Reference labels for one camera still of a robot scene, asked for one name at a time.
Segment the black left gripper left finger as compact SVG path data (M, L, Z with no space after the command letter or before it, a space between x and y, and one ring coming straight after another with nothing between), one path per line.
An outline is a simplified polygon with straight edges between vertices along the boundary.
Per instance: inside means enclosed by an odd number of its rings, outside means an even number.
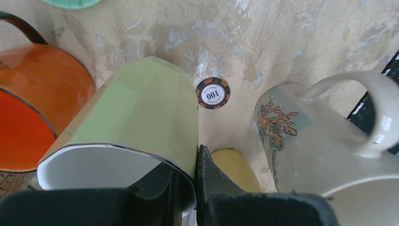
M3 226L176 226L181 176L159 164L127 188L26 191L0 202Z

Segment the lime green mug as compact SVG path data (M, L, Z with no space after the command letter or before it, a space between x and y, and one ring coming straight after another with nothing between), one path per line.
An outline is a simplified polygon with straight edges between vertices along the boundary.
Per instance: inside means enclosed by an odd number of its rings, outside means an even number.
M196 92L185 71L149 56L122 67L90 98L37 166L44 190L126 188L159 164L184 181L183 215L196 205Z

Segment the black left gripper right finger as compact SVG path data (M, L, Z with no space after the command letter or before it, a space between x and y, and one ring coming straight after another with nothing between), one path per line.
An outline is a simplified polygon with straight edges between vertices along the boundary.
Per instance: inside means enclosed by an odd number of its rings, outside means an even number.
M208 148L197 155L197 222L200 226L337 226L326 198L314 194L248 193L214 163Z

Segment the beige dragon print mug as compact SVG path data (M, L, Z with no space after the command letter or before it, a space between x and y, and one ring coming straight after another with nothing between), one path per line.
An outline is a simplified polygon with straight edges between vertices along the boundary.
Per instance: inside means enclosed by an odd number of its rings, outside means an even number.
M320 96L342 81L357 81L375 97L382 118L366 135ZM389 150L399 142L399 87L380 73L353 71L311 87L284 83L266 91L254 108L268 164L279 193L326 198L342 226L399 223L399 162ZM366 144L377 156L358 155Z

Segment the cream mug with coral print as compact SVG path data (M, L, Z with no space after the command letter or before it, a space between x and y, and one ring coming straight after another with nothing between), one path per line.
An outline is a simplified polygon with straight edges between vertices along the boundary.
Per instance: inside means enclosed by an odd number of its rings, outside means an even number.
M13 193L24 191L28 186L35 174L32 172L12 173L0 172L0 198L4 198Z

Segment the orange mug black handle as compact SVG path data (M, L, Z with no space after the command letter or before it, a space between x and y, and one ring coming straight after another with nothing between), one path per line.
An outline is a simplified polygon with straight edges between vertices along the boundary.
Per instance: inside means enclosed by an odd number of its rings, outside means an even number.
M0 19L30 41L0 53L0 169L31 172L93 96L94 84L79 61L26 21L7 12Z

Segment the yellow mug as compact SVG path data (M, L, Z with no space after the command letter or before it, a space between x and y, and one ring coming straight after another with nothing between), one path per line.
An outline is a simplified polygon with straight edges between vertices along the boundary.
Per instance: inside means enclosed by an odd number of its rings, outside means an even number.
M245 157L234 149L221 149L211 153L212 160L227 177L246 192L262 191L255 173Z

